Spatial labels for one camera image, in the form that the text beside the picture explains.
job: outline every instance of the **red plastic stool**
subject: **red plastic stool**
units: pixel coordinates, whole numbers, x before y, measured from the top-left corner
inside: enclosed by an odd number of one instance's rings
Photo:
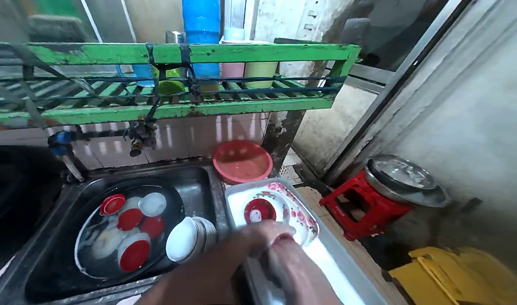
[[[335,200],[351,190],[356,191],[363,198],[362,203],[367,205],[366,214],[358,222],[353,221]],[[349,241],[383,232],[388,225],[413,209],[412,206],[398,204],[377,193],[366,181],[365,171],[359,172],[330,195],[322,198],[319,204],[327,208],[330,215],[343,228],[343,236]]]

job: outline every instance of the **yellow container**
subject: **yellow container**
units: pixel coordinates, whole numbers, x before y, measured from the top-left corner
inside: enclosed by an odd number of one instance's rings
[[[412,263],[389,273],[416,305],[517,305],[517,277],[486,252],[426,247],[409,255]]]
[[[245,41],[245,43],[255,43],[255,44],[271,44],[267,41]],[[248,62],[246,63],[246,68],[243,73],[244,77],[273,77],[275,75],[275,71],[277,70],[277,61],[267,61],[267,62]],[[245,85],[248,88],[269,88],[271,87],[273,80],[263,80],[263,81],[248,81]]]

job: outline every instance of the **forearm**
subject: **forearm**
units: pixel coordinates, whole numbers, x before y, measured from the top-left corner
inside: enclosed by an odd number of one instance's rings
[[[252,241],[241,232],[223,240],[210,252],[177,267],[157,283],[141,300],[141,305],[193,304],[226,287],[243,260]]]

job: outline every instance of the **tiled wall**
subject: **tiled wall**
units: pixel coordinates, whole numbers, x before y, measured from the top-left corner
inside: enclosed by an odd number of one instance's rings
[[[211,157],[217,144],[231,140],[251,140],[262,144],[268,114],[236,114],[197,118],[163,119],[157,124],[157,148],[145,149],[138,157],[129,156],[130,141],[122,137],[94,138],[73,143],[74,153],[88,169],[145,164],[188,157]],[[82,125],[86,131],[122,130],[127,122]],[[0,131],[0,145],[47,146],[49,135],[73,126]]]

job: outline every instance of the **white bowl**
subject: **white bowl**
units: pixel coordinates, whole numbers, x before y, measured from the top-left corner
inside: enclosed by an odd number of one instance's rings
[[[126,236],[125,232],[118,228],[109,228],[99,234],[99,237],[91,247],[91,253],[97,260],[110,256],[118,248],[121,240]]]
[[[167,199],[161,193],[147,194],[138,203],[140,211],[148,217],[159,216],[167,207]]]
[[[203,251],[206,252],[217,243],[217,230],[215,229],[215,226],[206,218],[193,217],[193,220],[204,225],[206,230],[206,242]]]
[[[196,240],[196,245],[194,246],[194,249],[192,252],[183,260],[180,260],[179,263],[184,264],[193,258],[197,257],[200,253],[204,251],[204,246],[206,243],[206,228],[204,224],[201,221],[196,221],[195,217],[193,217],[193,221],[198,228],[198,236]]]
[[[150,236],[145,233],[145,232],[142,232],[140,233],[140,231],[138,229],[134,230],[132,232],[137,232],[137,233],[134,233],[134,234],[128,234],[127,237],[125,239],[123,239],[121,241],[121,244],[119,244],[118,246],[118,265],[119,265],[119,262],[121,260],[121,257],[123,256],[123,253],[125,252],[125,250],[127,250],[127,248],[134,244],[136,241],[139,241],[139,240],[146,240],[147,243],[151,244],[151,240],[150,240]]]
[[[185,259],[193,251],[197,238],[198,229],[194,220],[185,217],[168,235],[167,257],[174,262]]]
[[[138,203],[142,200],[142,197],[131,197],[125,201],[125,205],[118,211],[118,215],[123,214],[124,211],[132,208],[138,208]]]

